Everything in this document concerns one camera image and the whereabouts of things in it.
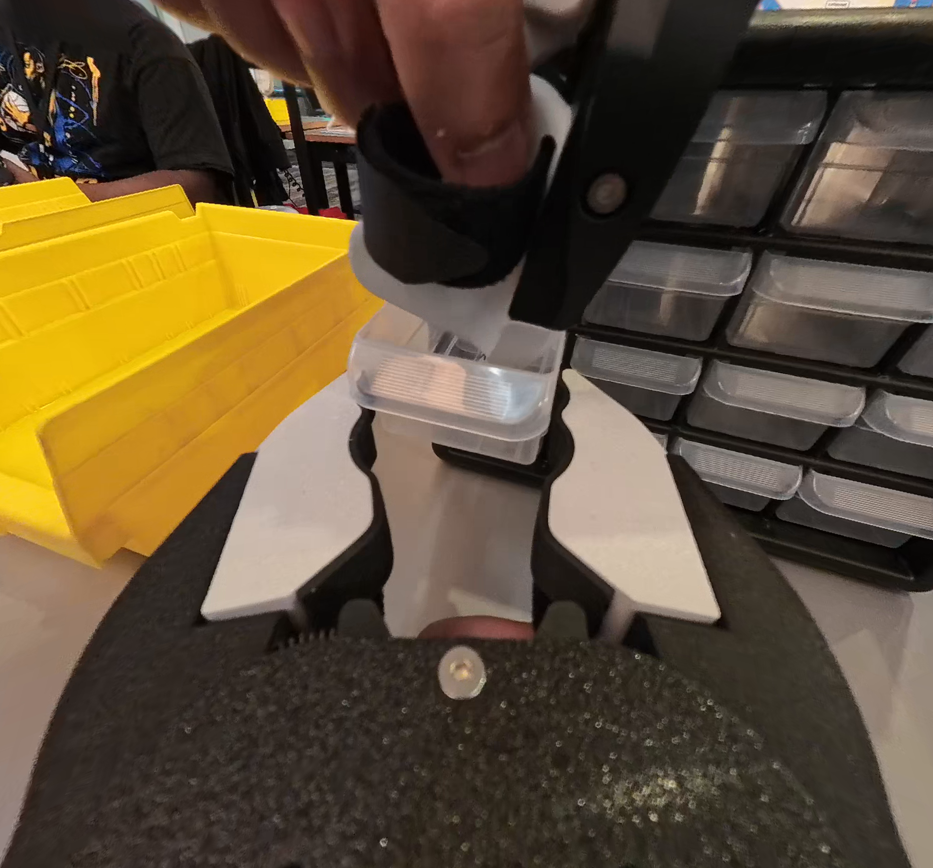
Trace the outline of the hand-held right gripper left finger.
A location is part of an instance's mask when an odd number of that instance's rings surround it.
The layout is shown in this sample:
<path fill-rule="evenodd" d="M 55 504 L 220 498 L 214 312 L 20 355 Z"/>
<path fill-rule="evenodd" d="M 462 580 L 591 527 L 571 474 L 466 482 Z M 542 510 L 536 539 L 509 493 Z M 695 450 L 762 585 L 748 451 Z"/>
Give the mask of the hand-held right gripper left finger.
<path fill-rule="evenodd" d="M 284 615 L 298 630 L 323 633 L 354 600 L 384 612 L 393 546 L 376 458 L 373 414 L 348 380 L 287 417 L 256 454 L 204 620 Z"/>

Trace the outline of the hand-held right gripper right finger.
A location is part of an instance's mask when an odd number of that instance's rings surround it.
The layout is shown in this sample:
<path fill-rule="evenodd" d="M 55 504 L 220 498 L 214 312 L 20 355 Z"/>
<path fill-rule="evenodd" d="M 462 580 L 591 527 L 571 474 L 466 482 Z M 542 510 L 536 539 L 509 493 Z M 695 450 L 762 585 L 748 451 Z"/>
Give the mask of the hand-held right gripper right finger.
<path fill-rule="evenodd" d="M 665 450 L 578 372 L 562 372 L 561 385 L 531 552 L 537 592 L 579 607 L 600 641 L 623 641 L 637 615 L 717 624 L 721 609 Z"/>

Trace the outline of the black drawer cabinet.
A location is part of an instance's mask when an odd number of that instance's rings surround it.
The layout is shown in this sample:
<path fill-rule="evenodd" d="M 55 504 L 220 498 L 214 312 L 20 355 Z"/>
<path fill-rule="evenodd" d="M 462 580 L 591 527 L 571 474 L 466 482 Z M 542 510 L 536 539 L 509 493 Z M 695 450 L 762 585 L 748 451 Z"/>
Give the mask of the black drawer cabinet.
<path fill-rule="evenodd" d="M 931 11 L 762 13 L 738 48 L 721 92 L 753 90 L 931 92 Z M 632 244 L 655 231 L 651 215 L 656 206 L 642 222 Z M 568 360 L 571 370 L 576 372 L 572 365 L 573 350 L 594 297 L 575 329 Z M 706 485 L 720 499 L 707 482 Z M 931 591 L 931 543 L 924 549 L 915 546 L 903 554 L 726 505 L 740 512 L 752 536 L 775 556 L 863 582 L 915 592 Z"/>

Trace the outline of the yellow plastic bin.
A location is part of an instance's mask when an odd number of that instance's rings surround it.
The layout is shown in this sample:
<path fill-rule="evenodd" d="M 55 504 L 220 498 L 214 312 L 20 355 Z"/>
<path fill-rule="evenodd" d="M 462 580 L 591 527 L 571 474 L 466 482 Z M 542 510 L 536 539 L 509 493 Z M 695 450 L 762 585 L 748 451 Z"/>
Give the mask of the yellow plastic bin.
<path fill-rule="evenodd" d="M 349 262 L 361 227 L 202 206 L 3 251 L 2 536 L 151 556 L 345 372 L 381 308 Z"/>

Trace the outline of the clear plastic drawer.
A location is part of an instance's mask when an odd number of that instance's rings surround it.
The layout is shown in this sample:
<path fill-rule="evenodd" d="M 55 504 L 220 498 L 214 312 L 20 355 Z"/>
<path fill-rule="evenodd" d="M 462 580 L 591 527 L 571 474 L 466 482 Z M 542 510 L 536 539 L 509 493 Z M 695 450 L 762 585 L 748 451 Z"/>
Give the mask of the clear plastic drawer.
<path fill-rule="evenodd" d="M 550 429 L 565 349 L 565 333 L 511 323 L 484 353 L 385 305 L 357 333 L 347 378 L 389 431 L 529 466 Z"/>

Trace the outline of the rows of clear cabinet drawers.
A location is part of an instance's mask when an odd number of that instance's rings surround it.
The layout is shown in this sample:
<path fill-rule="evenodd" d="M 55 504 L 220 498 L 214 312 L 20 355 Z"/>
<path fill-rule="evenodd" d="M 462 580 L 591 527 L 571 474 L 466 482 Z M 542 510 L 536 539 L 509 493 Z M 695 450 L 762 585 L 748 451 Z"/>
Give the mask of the rows of clear cabinet drawers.
<path fill-rule="evenodd" d="M 721 501 L 931 543 L 931 92 L 719 92 L 572 365 Z"/>

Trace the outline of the person's left hand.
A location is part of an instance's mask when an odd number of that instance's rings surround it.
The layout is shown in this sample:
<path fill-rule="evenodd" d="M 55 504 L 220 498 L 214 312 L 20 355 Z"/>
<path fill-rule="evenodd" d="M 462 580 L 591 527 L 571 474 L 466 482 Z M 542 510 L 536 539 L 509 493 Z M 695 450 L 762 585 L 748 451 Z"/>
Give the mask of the person's left hand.
<path fill-rule="evenodd" d="M 439 173 L 510 185 L 534 148 L 522 0 L 154 0 L 357 123 L 404 100 Z"/>

